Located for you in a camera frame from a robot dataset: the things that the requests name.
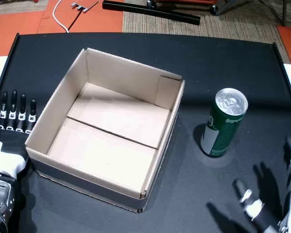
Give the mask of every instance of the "silver can top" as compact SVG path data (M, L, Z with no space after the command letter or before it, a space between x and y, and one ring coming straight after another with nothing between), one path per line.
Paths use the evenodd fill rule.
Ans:
M219 109L232 116L240 116L246 113L248 101L239 90L224 88L215 95L215 102Z

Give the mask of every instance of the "soda can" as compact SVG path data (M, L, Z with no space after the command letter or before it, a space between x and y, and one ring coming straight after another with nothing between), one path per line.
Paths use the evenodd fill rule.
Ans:
M200 145L209 156L223 155L248 109L244 94L224 88L215 96L215 103L202 134Z

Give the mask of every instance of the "cardboard box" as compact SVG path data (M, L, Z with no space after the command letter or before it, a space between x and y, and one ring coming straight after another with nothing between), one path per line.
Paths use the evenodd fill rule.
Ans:
M181 76L82 50L26 141L38 173L89 196L144 210L168 146Z

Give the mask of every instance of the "black tabletop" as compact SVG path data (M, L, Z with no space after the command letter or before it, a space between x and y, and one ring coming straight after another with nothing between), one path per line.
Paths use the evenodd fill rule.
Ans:
M24 199L10 224L19 233L255 232L232 182L243 178L280 215L288 173L284 137L291 135L291 96L273 45L158 34L22 35L0 87L36 98L41 113L82 48L94 48L183 76L178 119L161 171L141 214L112 206L37 175L21 179ZM248 112L226 155L199 147L214 96L234 87Z

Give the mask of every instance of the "can label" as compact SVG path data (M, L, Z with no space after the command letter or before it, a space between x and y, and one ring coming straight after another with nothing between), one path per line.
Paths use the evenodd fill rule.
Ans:
M217 103L214 104L200 141L201 148L206 154L219 157L226 152L245 110L242 114L233 116L224 113Z

